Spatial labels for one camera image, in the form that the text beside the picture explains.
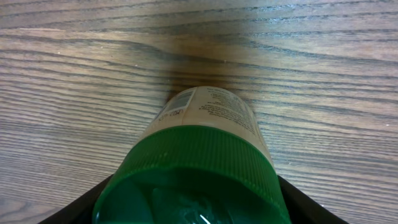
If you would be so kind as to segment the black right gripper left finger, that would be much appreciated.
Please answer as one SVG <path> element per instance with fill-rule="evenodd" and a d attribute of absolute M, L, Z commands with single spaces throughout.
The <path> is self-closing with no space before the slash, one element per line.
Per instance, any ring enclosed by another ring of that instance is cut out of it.
<path fill-rule="evenodd" d="M 96 201 L 112 175 L 39 224 L 91 224 Z"/>

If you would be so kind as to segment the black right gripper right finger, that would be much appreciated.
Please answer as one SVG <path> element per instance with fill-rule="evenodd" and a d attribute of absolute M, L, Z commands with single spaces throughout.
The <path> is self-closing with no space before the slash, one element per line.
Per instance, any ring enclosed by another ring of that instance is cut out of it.
<path fill-rule="evenodd" d="M 348 224 L 281 176 L 278 179 L 292 224 Z"/>

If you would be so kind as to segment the green lid jar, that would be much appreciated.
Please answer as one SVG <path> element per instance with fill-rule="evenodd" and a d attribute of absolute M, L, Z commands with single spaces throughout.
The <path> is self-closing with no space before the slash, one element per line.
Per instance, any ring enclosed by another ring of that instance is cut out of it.
<path fill-rule="evenodd" d="M 93 223 L 289 223 L 254 113 L 198 86 L 155 117 L 95 203 Z"/>

